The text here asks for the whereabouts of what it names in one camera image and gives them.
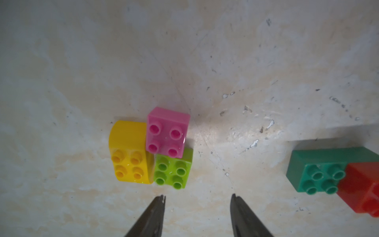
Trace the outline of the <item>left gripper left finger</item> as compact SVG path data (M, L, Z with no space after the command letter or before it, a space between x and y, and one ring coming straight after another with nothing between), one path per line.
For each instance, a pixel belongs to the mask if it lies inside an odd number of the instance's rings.
M161 237L166 196L156 196L125 237Z

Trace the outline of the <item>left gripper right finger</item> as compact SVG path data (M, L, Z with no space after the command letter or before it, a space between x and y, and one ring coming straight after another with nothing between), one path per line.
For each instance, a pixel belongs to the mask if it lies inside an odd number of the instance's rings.
M235 237L273 237L242 197L232 195L230 212Z

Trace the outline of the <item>light green small lego brick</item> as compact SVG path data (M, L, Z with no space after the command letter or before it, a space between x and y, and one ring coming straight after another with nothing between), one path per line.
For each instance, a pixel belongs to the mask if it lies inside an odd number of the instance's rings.
M157 154L154 181L158 185L170 185L177 190L184 189L190 174L192 158L192 148L185 148L181 159Z

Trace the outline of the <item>yellow lego brick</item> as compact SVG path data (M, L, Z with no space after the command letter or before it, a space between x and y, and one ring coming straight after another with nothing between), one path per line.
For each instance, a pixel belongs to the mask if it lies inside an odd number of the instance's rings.
M154 155L146 150L145 122L117 121L109 135L109 151L116 179L121 182L152 184Z

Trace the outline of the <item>dark green long lego brick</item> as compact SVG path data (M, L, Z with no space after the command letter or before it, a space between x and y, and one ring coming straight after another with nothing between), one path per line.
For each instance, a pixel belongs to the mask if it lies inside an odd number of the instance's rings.
M294 150L286 177L299 193L333 195L348 164L378 161L379 155L365 147Z

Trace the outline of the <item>pink small lego brick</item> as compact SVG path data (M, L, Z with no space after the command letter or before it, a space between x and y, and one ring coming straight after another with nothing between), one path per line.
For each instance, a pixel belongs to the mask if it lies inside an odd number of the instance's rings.
M189 123L189 114L154 108L147 117L146 150L151 154L181 159Z

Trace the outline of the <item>red small lego brick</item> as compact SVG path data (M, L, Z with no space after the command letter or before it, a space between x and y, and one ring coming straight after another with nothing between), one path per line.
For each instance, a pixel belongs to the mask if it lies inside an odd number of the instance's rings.
M337 195L356 213L379 217L379 163L350 163Z

